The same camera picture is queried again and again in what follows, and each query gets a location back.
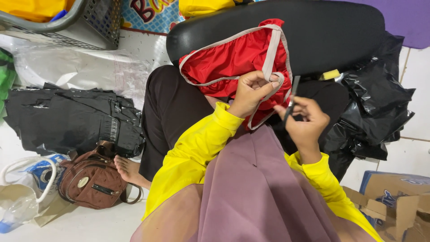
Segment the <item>red garment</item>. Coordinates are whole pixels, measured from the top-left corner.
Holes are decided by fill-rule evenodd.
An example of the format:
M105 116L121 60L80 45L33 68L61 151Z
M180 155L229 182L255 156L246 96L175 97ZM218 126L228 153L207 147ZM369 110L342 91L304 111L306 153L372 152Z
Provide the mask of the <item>red garment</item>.
M281 29L283 23L280 19L267 19L257 28L193 51L179 60L180 72L188 83L197 85L205 95L232 98L241 75L262 70L267 81L273 81L269 80L272 73L278 75L282 85L276 93L263 98L257 110L243 123L247 129L255 129L273 114L275 105L288 105L291 69L286 38Z

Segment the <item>dark brown pants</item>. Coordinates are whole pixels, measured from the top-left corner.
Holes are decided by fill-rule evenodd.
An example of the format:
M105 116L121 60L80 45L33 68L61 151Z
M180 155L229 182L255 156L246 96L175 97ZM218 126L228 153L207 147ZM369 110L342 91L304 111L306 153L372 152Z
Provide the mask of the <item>dark brown pants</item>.
M312 98L323 112L330 116L330 124L324 130L324 140L348 102L347 90L332 82L301 81L298 96ZM148 78L145 103L142 111L142 130L146 140L139 173L149 181L162 167L164 156L173 148L178 138L193 124L213 113L204 95L188 84L172 65L155 69ZM297 150L289 138L278 115L269 119L284 150L291 154Z

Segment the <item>red fabric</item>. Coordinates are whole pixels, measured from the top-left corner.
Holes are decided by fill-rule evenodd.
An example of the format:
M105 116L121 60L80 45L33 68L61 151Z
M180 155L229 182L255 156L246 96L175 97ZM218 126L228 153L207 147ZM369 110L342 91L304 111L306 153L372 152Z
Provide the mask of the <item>red fabric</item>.
M275 24L282 26L284 21L280 19L267 19L258 26ZM221 44L206 50L201 50L192 55L182 66L181 72L194 84L208 83L212 80L224 77L241 76L245 73L261 70L266 59L272 29L263 28L225 44ZM188 56L179 59L179 63ZM291 81L286 68L287 53L282 41L279 41L272 72L281 72L285 81L278 92L267 101L261 103L252 120L252 126L257 125L264 117L269 115L275 105L287 106L284 96L291 88ZM199 87L200 91L208 96L234 98L237 89L237 79L222 80L209 86ZM244 121L247 127L249 117Z

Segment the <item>gray plastic basket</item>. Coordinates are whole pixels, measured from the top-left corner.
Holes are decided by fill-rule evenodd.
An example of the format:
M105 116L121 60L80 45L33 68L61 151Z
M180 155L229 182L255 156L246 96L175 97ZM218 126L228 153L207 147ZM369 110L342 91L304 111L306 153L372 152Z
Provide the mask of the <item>gray plastic basket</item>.
M35 23L0 11L0 34L94 50L118 48L122 0L75 0L59 20Z

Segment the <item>brown shoulder bag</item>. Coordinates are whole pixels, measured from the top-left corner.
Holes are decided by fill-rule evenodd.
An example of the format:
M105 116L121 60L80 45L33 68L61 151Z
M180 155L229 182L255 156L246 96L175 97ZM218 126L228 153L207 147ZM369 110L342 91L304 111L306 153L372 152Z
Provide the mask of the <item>brown shoulder bag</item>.
M121 201L134 204L141 197L127 202L127 182L121 178L114 165L114 144L99 141L97 148L81 156L75 152L70 154L71 161L63 160L60 165L66 167L58 192L60 196L75 205L103 209L112 207L118 198Z

